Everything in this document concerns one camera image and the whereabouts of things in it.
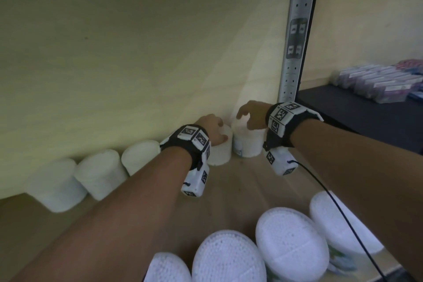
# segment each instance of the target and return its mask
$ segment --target dark table surface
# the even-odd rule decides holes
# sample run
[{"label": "dark table surface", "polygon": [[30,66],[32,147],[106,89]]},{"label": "dark table surface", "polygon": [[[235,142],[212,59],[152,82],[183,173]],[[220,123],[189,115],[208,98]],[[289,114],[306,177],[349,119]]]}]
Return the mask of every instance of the dark table surface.
[{"label": "dark table surface", "polygon": [[296,100],[325,115],[330,124],[423,153],[423,103],[378,104],[332,85],[302,90]]}]

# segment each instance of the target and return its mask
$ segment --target black cable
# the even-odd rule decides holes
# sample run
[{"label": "black cable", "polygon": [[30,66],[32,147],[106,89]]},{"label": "black cable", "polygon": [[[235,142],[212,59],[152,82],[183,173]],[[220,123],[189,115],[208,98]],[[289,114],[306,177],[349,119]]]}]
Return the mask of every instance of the black cable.
[{"label": "black cable", "polygon": [[346,220],[346,223],[348,224],[348,226],[350,227],[351,231],[354,233],[355,237],[357,238],[358,243],[360,243],[361,247],[363,248],[364,252],[367,254],[368,258],[370,259],[370,261],[373,263],[374,267],[376,268],[376,270],[378,271],[378,273],[380,274],[380,276],[382,277],[382,280],[384,282],[388,282],[386,276],[383,274],[382,270],[379,268],[378,264],[376,263],[376,261],[372,258],[372,256],[370,255],[370,253],[367,251],[366,247],[364,246],[363,242],[360,240],[360,238],[358,237],[356,231],[354,230],[354,228],[352,227],[351,223],[349,222],[349,220],[346,218],[344,212],[341,210],[341,207],[339,206],[339,204],[336,202],[336,200],[333,198],[332,194],[329,192],[329,190],[326,188],[325,185],[323,185],[323,183],[312,173],[310,172],[310,170],[305,167],[304,165],[302,165],[300,162],[297,161],[288,161],[288,163],[297,163],[298,165],[301,165],[307,172],[309,172],[309,174],[317,181],[317,183],[320,184],[321,187],[323,187],[323,189],[326,191],[326,193],[330,196],[330,198],[332,199],[332,201],[335,203],[336,207],[338,208],[338,210],[341,212],[342,216],[344,217],[344,219]]}]

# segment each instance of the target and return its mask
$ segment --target wall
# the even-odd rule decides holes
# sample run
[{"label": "wall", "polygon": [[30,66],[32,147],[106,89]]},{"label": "wall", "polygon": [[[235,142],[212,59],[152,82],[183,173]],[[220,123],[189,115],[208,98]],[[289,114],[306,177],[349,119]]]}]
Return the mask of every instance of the wall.
[{"label": "wall", "polygon": [[289,0],[0,0],[0,198],[37,167],[276,101]]},{"label": "wall", "polygon": [[301,88],[364,62],[423,58],[422,0],[317,0]]}]

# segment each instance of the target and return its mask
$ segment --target person's right hand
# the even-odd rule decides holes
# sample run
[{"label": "person's right hand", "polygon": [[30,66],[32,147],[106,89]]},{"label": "person's right hand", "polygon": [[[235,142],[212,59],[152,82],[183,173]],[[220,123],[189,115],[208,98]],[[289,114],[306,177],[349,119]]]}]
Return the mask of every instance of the person's right hand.
[{"label": "person's right hand", "polygon": [[272,104],[257,102],[256,100],[250,100],[245,105],[242,105],[236,114],[236,119],[240,119],[244,115],[250,114],[250,119],[247,122],[247,129],[265,129],[266,125],[266,114]]}]

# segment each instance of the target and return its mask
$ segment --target wrist tracker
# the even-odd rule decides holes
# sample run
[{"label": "wrist tracker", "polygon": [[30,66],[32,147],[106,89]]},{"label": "wrist tracker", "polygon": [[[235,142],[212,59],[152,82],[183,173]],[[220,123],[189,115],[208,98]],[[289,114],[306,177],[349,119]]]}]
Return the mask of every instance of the wrist tracker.
[{"label": "wrist tracker", "polygon": [[182,147],[193,160],[181,191],[187,196],[200,197],[210,171],[207,159],[211,143],[207,131],[199,125],[184,125],[160,143],[162,151],[171,146]]},{"label": "wrist tracker", "polygon": [[295,161],[295,158],[288,147],[293,147],[291,134],[306,119],[323,122],[318,112],[294,102],[274,104],[267,111],[266,124],[269,130],[263,148],[267,161],[277,175],[290,174],[298,167],[297,163],[289,163]]}]

